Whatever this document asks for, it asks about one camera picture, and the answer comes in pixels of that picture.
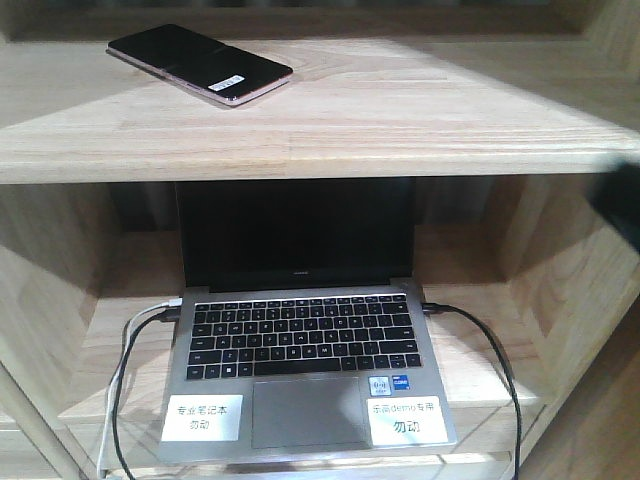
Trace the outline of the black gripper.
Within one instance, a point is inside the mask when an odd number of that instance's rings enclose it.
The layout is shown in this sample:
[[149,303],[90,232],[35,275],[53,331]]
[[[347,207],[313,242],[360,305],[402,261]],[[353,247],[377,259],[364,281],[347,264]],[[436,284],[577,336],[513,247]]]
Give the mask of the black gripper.
[[594,184],[589,203],[622,235],[639,234],[639,164],[623,161]]

